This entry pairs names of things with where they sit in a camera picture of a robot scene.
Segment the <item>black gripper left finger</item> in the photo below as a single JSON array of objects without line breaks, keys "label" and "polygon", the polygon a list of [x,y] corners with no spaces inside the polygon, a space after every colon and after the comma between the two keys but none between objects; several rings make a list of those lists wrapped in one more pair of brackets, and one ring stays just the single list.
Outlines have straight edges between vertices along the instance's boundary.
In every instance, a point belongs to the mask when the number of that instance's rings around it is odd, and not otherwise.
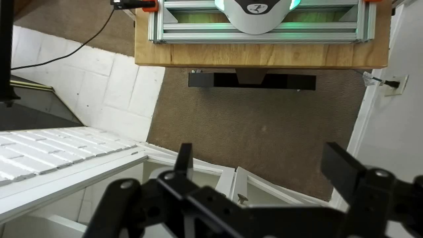
[{"label": "black gripper left finger", "polygon": [[112,182],[104,191],[83,238],[144,238],[162,225],[176,238],[244,238],[240,208],[210,187],[190,180],[193,146],[179,147],[174,167],[140,184]]}]

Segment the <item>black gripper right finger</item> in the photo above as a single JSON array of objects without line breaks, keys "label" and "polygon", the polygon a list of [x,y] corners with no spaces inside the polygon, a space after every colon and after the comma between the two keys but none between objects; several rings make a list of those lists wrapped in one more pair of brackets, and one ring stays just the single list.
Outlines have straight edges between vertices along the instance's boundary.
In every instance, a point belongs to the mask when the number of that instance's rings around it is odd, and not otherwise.
[{"label": "black gripper right finger", "polygon": [[388,238],[388,223],[423,238],[423,176],[411,183],[392,173],[365,167],[337,143],[322,150],[321,173],[349,206],[337,238]]}]

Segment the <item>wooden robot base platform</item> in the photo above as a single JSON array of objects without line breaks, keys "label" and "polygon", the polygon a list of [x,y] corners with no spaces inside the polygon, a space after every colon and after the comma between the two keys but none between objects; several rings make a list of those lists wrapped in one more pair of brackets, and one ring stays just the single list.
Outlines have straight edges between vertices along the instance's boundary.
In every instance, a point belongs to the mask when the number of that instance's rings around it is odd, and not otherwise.
[{"label": "wooden robot base platform", "polygon": [[376,69],[388,63],[391,0],[376,5],[375,38],[350,44],[154,44],[148,14],[135,11],[135,63],[181,68]]}]

